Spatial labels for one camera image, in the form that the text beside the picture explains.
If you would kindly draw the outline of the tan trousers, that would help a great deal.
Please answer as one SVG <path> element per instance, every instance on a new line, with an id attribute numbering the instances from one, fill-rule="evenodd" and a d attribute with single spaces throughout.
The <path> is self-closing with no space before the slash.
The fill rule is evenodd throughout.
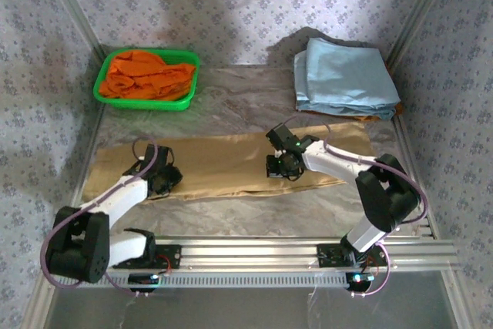
<path id="1" fill-rule="evenodd" d="M 358 155 L 374 156 L 362 123 L 330 126 L 330 143 Z M 273 153 L 265 133 L 159 139 L 172 148 L 175 166 L 183 175 L 170 198 L 198 200 L 211 197 L 277 196 L 342 184 L 333 176 L 308 172 L 296 182 L 267 178 L 266 156 Z M 132 145 L 98 149 L 82 190 L 89 201 L 106 191 L 136 161 Z"/>

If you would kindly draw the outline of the orange crumpled trousers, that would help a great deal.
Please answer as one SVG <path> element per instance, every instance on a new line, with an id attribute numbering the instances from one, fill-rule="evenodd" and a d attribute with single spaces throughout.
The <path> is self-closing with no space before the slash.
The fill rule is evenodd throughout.
<path id="1" fill-rule="evenodd" d="M 153 52 L 130 50 L 109 63 L 98 93 L 107 99 L 175 101 L 192 87 L 194 64 L 168 64 Z"/>

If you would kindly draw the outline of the light blue folded trousers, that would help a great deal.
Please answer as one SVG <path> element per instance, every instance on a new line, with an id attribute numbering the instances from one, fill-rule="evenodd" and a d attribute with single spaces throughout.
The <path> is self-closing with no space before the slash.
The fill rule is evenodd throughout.
<path id="1" fill-rule="evenodd" d="M 296 109 L 331 116 L 383 116 L 401 102 L 376 48 L 311 38 L 293 59 Z"/>

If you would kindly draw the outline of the green plastic basket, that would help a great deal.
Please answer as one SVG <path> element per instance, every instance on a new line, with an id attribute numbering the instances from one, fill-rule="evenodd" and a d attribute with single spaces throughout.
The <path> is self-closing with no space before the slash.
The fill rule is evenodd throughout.
<path id="1" fill-rule="evenodd" d="M 162 100 L 133 100 L 133 99 L 107 99 L 102 97 L 98 93 L 98 88 L 106 77 L 106 73 L 109 67 L 109 63 L 112 59 L 119 53 L 130 51 L 130 50 L 141 50 L 145 52 L 153 52 L 160 56 L 168 64 L 178 64 L 181 62 L 194 64 L 196 66 L 196 71 L 193 75 L 192 87 L 189 93 L 180 99 L 175 101 L 162 101 Z M 93 87 L 94 97 L 105 104 L 108 104 L 117 109 L 138 109 L 138 110 L 159 110 L 159 111 L 183 111 L 189 108 L 189 105 L 194 97 L 198 75 L 200 70 L 200 58 L 199 56 L 190 51 L 185 50 L 172 50 L 172 49 L 120 49 L 115 52 L 110 53 L 102 64 L 102 67 L 97 76 L 95 85 Z"/>

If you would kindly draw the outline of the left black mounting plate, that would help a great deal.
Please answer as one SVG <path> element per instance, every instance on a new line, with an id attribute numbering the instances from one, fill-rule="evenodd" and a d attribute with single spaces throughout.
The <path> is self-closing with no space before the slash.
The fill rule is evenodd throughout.
<path id="1" fill-rule="evenodd" d="M 128 270 L 178 269 L 181 252 L 182 246 L 179 244 L 157 244 L 147 250 L 142 257 L 124 260 L 113 268 Z"/>

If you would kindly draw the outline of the black mounting plate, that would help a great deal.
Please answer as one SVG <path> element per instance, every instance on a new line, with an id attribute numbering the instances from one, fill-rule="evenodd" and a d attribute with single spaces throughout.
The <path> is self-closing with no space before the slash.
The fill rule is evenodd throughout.
<path id="1" fill-rule="evenodd" d="M 124 260 L 113 268 L 128 270 L 178 269 L 181 252 L 182 246 L 179 244 L 157 244 L 147 250 L 142 257 Z"/>
<path id="2" fill-rule="evenodd" d="M 387 260 L 381 247 L 373 246 L 366 252 L 358 252 L 339 243 L 322 243 L 316 247 L 319 267 L 383 267 Z"/>

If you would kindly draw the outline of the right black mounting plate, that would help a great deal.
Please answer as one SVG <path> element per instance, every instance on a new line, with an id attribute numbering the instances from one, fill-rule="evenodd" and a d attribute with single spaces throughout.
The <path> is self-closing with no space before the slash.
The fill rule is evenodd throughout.
<path id="1" fill-rule="evenodd" d="M 383 267 L 387 260 L 381 247 L 373 246 L 366 252 L 358 252 L 339 243 L 322 243 L 316 247 L 319 267 Z"/>

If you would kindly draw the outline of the black controller box blue light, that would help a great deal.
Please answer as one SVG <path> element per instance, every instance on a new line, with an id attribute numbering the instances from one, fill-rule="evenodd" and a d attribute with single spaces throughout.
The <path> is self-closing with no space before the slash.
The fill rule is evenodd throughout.
<path id="1" fill-rule="evenodd" d="M 130 274 L 127 279 L 129 289 L 133 293 L 148 294 L 152 293 L 159 284 L 159 276 L 157 274 Z"/>

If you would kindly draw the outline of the black controller board green light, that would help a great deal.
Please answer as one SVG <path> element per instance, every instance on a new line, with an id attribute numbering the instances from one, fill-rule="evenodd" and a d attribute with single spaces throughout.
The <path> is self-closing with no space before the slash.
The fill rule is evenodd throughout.
<path id="1" fill-rule="evenodd" d="M 371 287 L 375 276 L 371 273 L 346 273 L 347 290 L 355 294 L 365 294 Z"/>

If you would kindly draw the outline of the aluminium table side rail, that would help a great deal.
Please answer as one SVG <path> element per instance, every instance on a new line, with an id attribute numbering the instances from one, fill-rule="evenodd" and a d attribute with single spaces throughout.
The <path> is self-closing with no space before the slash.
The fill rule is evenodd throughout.
<path id="1" fill-rule="evenodd" d="M 431 195 L 429 195 L 418 169 L 418 162 L 411 147 L 411 141 L 407 133 L 404 119 L 401 116 L 398 116 L 397 118 L 393 118 L 391 122 L 397 135 L 397 144 L 400 153 L 404 157 L 405 169 L 412 179 L 421 187 L 428 198 L 429 207 L 426 218 L 431 230 L 429 234 L 432 235 L 434 241 L 443 241 L 444 239 L 440 235 L 438 224 L 433 214 Z M 471 310 L 470 299 L 467 288 L 464 285 L 464 279 L 461 275 L 461 265 L 458 259 L 456 259 L 456 264 L 451 264 L 450 267 L 441 272 L 441 279 L 443 280 L 447 296 L 446 301 L 451 307 L 452 316 L 454 318 L 453 321 L 457 328 L 474 329 L 474 326 L 476 325 L 474 318 L 475 311 Z"/>
<path id="2" fill-rule="evenodd" d="M 102 108 L 92 97 L 92 87 L 99 73 L 102 58 L 96 54 L 88 57 L 88 65 L 83 75 L 78 77 L 81 92 L 73 92 L 69 98 L 71 101 L 67 107 L 71 112 L 79 113 L 77 128 L 75 116 L 65 114 L 59 124 L 55 126 L 56 134 L 52 137 L 60 137 L 63 130 L 71 129 L 74 134 L 72 144 L 64 144 L 62 147 L 68 150 L 69 156 L 63 163 L 62 172 L 54 179 L 53 184 L 45 184 L 43 190 L 50 191 L 50 216 L 48 222 L 43 225 L 43 236 L 47 237 L 52 229 L 56 212 L 63 206 L 75 206 L 82 196 L 82 184 L 85 181 L 89 168 L 96 133 L 101 121 Z M 57 287 L 52 285 L 50 279 L 41 270 L 35 282 L 32 296 L 29 300 L 21 329 L 43 329 L 47 321 L 52 298 L 57 292 Z"/>

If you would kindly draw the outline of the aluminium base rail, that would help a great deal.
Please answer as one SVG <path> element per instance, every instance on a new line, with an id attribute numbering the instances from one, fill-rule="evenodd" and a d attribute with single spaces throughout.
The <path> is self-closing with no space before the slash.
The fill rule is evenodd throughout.
<path id="1" fill-rule="evenodd" d="M 192 272 L 362 270 L 363 267 L 319 267 L 316 247 L 322 243 L 339 241 L 311 237 L 175 237 L 156 240 L 156 244 L 181 245 L 178 269 Z M 450 240 L 388 237 L 379 247 L 384 251 L 386 265 L 372 267 L 368 262 L 366 266 L 380 272 L 386 267 L 399 271 L 446 270 L 458 259 Z"/>

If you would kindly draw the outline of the aluminium upright frame post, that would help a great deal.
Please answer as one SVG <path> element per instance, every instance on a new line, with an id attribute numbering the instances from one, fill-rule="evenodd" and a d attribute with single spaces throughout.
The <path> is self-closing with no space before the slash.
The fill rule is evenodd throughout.
<path id="1" fill-rule="evenodd" d="M 387 67 L 394 74 L 399 63 L 411 47 L 414 37 L 422 26 L 435 0 L 415 0 L 402 29 L 392 45 L 387 57 Z"/>
<path id="2" fill-rule="evenodd" d="M 75 23 L 75 26 L 79 30 L 82 35 L 82 38 L 87 43 L 89 48 L 94 55 L 94 58 L 99 62 L 103 63 L 106 54 L 99 43 L 99 40 L 96 37 L 96 34 L 92 30 L 91 25 L 89 24 L 89 20 L 84 14 L 81 6 L 79 5 L 77 0 L 61 0 L 62 4 L 66 8 L 67 12 L 70 15 L 70 18 Z"/>

